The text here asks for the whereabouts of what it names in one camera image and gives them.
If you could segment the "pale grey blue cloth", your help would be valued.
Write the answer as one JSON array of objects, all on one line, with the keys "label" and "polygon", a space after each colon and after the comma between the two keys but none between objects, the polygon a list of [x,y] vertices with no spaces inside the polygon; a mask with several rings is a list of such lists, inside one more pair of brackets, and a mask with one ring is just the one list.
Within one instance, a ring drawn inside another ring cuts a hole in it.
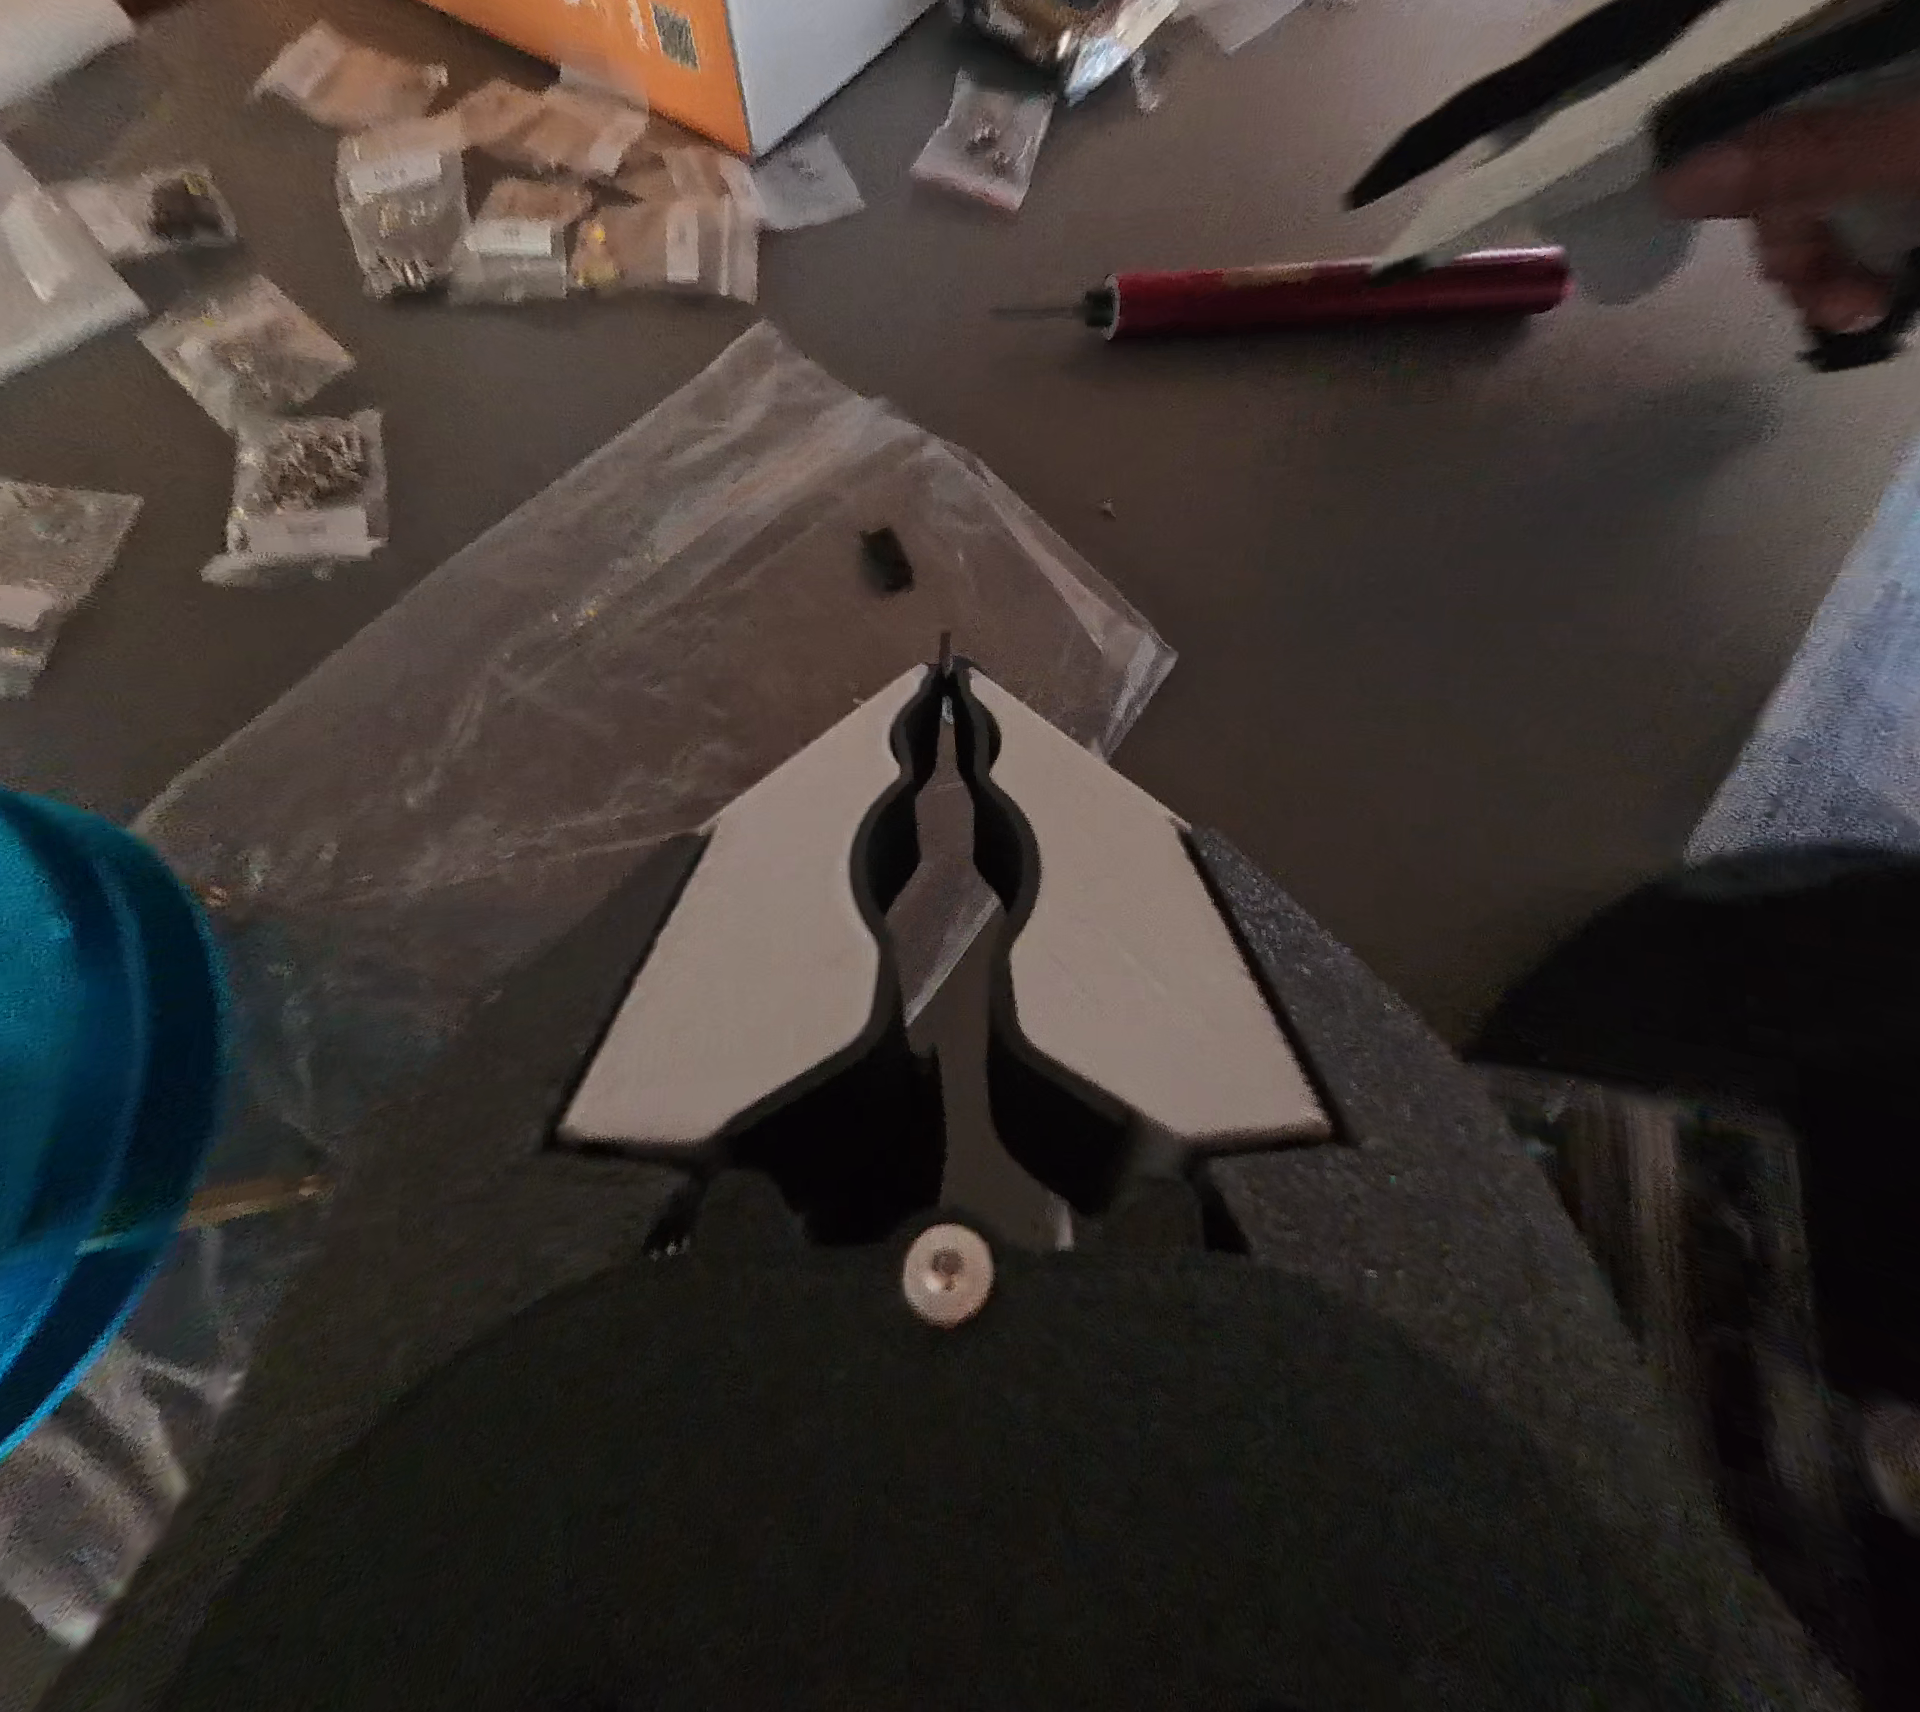
[{"label": "pale grey blue cloth", "polygon": [[1918,856],[1918,453],[1695,828],[1688,861],[1809,845]]}]

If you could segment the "teal blue round object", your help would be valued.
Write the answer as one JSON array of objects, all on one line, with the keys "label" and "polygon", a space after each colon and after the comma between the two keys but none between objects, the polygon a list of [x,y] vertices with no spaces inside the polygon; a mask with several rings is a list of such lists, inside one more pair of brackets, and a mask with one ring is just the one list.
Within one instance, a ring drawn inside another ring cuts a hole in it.
[{"label": "teal blue round object", "polygon": [[4,1455],[174,1247],[232,1077],[213,926],[102,814],[4,792]]}]

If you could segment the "large clear plastic bag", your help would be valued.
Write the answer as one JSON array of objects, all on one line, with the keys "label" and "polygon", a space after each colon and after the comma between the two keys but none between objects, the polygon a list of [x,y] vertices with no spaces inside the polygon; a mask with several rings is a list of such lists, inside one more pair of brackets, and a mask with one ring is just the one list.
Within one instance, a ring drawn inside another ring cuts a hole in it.
[{"label": "large clear plastic bag", "polygon": [[[898,530],[910,595],[867,580],[867,525]],[[246,1120],[341,1152],[500,979],[941,628],[1103,758],[1177,665],[974,453],[757,323],[138,814],[228,938]]]}]

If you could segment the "crumpled clear plastic sheet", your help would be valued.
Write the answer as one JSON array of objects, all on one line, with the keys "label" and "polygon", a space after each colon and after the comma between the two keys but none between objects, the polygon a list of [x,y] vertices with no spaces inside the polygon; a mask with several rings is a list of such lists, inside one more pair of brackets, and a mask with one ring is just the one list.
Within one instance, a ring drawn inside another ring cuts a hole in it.
[{"label": "crumpled clear plastic sheet", "polygon": [[71,1657],[188,1498],[248,1371],[237,1227],[184,1230],[125,1325],[4,1461],[4,1602]]}]

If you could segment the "single clear screw bag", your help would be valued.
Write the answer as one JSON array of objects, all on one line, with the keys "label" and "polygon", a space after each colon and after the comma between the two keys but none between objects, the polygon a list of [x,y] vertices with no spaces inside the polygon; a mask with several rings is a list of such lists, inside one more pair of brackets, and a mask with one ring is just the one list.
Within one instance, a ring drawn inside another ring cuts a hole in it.
[{"label": "single clear screw bag", "polygon": [[918,187],[1019,212],[1039,172],[1054,94],[998,90],[960,72],[946,116],[910,169]]}]

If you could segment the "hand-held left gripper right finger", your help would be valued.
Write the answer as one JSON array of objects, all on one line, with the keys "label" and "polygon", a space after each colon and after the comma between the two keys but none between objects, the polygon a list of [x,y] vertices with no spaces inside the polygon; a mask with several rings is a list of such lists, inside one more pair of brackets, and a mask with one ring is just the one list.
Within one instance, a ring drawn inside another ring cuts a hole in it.
[{"label": "hand-held left gripper right finger", "polygon": [[1012,1152],[1248,1152],[1335,1137],[1181,821],[956,665],[974,861],[1002,904],[987,1089]]}]

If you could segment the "white soft object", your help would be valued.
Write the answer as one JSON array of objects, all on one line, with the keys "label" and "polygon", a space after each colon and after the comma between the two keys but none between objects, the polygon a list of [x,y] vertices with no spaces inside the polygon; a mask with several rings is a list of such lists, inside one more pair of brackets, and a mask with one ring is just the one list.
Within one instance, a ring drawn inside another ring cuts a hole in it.
[{"label": "white soft object", "polygon": [[133,37],[121,0],[4,0],[4,113]]}]

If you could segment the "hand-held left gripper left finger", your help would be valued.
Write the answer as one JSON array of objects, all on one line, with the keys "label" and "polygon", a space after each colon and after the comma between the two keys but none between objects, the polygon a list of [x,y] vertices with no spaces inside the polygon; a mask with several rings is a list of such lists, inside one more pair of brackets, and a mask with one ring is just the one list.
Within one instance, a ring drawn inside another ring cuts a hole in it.
[{"label": "hand-held left gripper left finger", "polygon": [[902,1028],[890,912],[922,868],[941,713],[941,665],[915,665],[718,810],[562,1142],[714,1148]]}]

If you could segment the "person's right hand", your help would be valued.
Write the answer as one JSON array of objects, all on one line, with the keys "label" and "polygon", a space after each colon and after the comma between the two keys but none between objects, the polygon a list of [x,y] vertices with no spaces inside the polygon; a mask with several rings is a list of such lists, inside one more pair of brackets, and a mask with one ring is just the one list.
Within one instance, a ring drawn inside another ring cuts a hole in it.
[{"label": "person's right hand", "polygon": [[1759,269],[1809,329],[1879,325],[1893,283],[1835,232],[1835,212],[1918,203],[1918,99],[1861,95],[1748,121],[1654,178],[1683,218],[1743,218]]}]

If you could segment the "red screwdriver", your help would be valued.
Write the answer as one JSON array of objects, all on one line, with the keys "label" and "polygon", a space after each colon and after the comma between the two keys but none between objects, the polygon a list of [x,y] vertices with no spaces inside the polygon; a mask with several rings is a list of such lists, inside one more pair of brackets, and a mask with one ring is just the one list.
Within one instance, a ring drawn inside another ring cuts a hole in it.
[{"label": "red screwdriver", "polygon": [[1444,263],[1376,270],[1363,259],[1121,270],[1070,303],[1002,303],[1005,323],[1072,320],[1106,341],[1189,341],[1376,329],[1407,323],[1525,320],[1560,305],[1571,260],[1556,246],[1472,250]]}]

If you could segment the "pile of small parts packets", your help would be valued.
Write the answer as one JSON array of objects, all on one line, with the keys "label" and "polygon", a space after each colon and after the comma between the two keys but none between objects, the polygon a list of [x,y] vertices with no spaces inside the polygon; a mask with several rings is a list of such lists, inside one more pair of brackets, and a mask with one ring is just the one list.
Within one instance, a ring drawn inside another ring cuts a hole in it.
[{"label": "pile of small parts packets", "polygon": [[[827,142],[766,165],[663,142],[619,95],[490,80],[450,110],[442,67],[315,22],[251,88],[341,131],[332,199],[371,301],[482,305],[575,295],[757,298],[759,230],[861,211]],[[377,407],[315,403],[356,354],[248,263],[201,161],[38,182],[4,149],[4,376],[125,329],[232,438],[209,585],[360,566],[388,541]]]}]

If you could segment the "silver foil bag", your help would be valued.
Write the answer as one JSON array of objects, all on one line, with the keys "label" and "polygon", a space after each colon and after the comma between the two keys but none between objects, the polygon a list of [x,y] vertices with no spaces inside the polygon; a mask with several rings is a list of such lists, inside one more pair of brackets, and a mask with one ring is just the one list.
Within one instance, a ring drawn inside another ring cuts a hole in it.
[{"label": "silver foil bag", "polygon": [[1029,59],[1051,90],[1086,104],[1121,76],[1188,0],[1031,0]]}]

